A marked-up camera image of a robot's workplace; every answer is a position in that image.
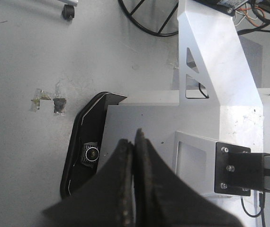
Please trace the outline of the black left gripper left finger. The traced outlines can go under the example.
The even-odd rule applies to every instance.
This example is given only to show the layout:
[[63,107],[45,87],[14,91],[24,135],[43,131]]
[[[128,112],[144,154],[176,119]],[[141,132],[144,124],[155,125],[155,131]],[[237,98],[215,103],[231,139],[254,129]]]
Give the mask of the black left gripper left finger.
[[133,148],[121,139],[104,166],[44,216],[56,227],[132,227]]

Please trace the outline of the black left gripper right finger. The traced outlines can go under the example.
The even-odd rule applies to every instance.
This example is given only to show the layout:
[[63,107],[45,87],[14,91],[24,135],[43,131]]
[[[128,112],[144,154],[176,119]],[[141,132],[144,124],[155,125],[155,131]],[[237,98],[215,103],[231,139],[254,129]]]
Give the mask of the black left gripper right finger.
[[141,129],[135,136],[133,174],[137,227],[242,226],[177,177]]

